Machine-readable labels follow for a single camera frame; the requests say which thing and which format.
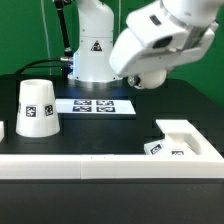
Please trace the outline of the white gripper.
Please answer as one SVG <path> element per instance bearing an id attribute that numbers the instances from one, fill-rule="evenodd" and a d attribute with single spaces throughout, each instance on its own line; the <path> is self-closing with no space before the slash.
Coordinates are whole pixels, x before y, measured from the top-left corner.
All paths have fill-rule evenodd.
<path id="1" fill-rule="evenodd" d="M 200 60 L 218 28 L 219 0 L 155 0 L 131 12 L 109 63 L 131 87 L 141 73 L 169 70 Z"/>

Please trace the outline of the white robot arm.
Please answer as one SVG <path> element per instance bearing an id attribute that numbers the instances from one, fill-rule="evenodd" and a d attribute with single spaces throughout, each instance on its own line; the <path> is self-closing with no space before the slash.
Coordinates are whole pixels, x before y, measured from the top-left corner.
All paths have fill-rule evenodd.
<path id="1" fill-rule="evenodd" d="M 113 37 L 114 15 L 100 0 L 77 0 L 80 42 L 68 81 L 85 87 L 126 79 L 137 89 L 163 84 L 176 67 L 200 60 L 218 28 L 224 0 L 154 0 L 131 12 Z"/>

